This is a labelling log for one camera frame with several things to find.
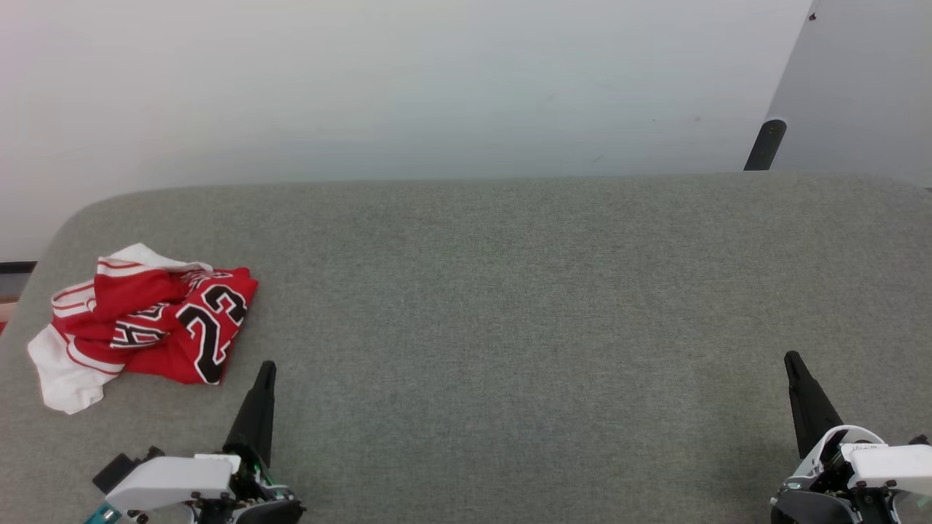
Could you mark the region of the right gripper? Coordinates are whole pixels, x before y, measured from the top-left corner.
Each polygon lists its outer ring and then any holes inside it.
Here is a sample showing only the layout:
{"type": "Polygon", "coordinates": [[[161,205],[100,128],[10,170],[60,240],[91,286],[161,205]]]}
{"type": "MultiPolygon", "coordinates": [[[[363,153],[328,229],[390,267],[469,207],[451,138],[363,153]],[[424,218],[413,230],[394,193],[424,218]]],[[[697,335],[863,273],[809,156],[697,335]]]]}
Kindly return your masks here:
{"type": "Polygon", "coordinates": [[[857,480],[853,452],[879,450],[885,441],[843,421],[801,354],[783,356],[801,464],[771,498],[773,523],[899,523],[896,482],[857,480]]]}

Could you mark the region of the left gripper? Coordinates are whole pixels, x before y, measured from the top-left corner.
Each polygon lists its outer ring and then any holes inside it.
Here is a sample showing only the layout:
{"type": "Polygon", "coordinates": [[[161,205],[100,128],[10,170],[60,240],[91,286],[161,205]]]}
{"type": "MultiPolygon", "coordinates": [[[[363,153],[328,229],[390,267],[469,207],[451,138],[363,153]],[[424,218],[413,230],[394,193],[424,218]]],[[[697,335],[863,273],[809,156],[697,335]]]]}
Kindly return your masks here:
{"type": "Polygon", "coordinates": [[[218,498],[193,500],[194,523],[299,523],[307,508],[289,485],[270,477],[275,420],[275,362],[262,362],[237,411],[224,453],[197,454],[196,459],[233,465],[229,488],[218,498]]]}

